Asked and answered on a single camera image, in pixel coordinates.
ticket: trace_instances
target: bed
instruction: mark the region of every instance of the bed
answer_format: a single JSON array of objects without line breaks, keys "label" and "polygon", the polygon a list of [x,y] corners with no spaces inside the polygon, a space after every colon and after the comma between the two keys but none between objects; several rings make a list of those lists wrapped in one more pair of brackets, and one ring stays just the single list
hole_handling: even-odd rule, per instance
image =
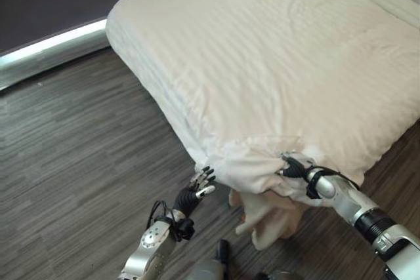
[{"label": "bed", "polygon": [[257,249],[328,206],[276,174],[282,152],[361,184],[420,117],[412,0],[120,0],[106,32]]}]

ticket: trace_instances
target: robotic hand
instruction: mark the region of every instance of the robotic hand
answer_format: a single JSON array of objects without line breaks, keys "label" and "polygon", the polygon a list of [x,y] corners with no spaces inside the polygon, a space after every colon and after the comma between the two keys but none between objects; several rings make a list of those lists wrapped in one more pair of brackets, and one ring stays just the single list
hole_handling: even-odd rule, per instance
[{"label": "robotic hand", "polygon": [[354,226],[385,263],[390,280],[420,280],[420,239],[396,224],[357,184],[335,170],[317,166],[297,152],[282,155],[285,167],[280,174],[308,182],[311,199],[332,200],[334,210]]},{"label": "robotic hand", "polygon": [[[189,186],[179,192],[173,209],[168,209],[164,201],[155,202],[140,244],[129,257],[118,280],[157,280],[161,277],[176,242],[189,240],[194,234],[194,222],[189,216],[201,199],[215,190],[210,185],[215,179],[215,176],[210,176],[213,172],[210,167],[205,167],[196,174]],[[163,207],[163,216],[158,216],[152,224],[159,206]]]}]

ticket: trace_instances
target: metal baseboard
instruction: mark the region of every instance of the metal baseboard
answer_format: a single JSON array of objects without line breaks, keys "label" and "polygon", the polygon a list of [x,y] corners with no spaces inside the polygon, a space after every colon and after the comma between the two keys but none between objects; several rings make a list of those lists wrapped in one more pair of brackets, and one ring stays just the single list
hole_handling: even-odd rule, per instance
[{"label": "metal baseboard", "polygon": [[0,90],[75,58],[110,46],[106,19],[66,31],[0,57]]}]

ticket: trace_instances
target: wooden floor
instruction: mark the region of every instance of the wooden floor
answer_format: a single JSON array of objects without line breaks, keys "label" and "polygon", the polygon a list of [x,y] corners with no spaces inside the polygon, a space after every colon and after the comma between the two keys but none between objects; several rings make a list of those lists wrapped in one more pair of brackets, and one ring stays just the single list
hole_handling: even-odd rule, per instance
[{"label": "wooden floor", "polygon": [[[193,162],[150,95],[111,51],[50,71],[2,97],[4,279],[115,280],[144,231],[152,203],[171,202]],[[420,127],[367,174],[364,191],[420,235]],[[260,270],[305,279],[383,279],[369,245],[331,209],[308,211],[299,232],[257,252],[236,236],[239,209],[220,187],[193,214],[198,232],[172,255],[163,279],[184,279],[231,242],[233,279]]]}]

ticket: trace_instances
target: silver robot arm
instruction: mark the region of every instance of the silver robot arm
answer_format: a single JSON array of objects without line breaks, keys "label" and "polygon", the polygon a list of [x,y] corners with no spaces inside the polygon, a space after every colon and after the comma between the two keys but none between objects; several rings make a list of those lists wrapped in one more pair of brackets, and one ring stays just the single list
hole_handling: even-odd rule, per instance
[{"label": "silver robot arm", "polygon": [[394,222],[358,186],[337,171],[317,166],[301,153],[282,155],[282,176],[303,178],[310,198],[330,199],[334,210],[368,241],[390,280],[420,280],[420,239]]},{"label": "silver robot arm", "polygon": [[[195,175],[187,188],[182,189],[173,206],[168,209],[164,201],[157,201],[152,208],[148,227],[140,239],[138,248],[127,260],[117,280],[158,280],[173,252],[177,242],[189,240],[194,234],[194,222],[188,217],[201,199],[215,190],[210,183],[215,179],[209,176],[213,169],[206,167]],[[152,217],[159,206],[164,215]]]}]

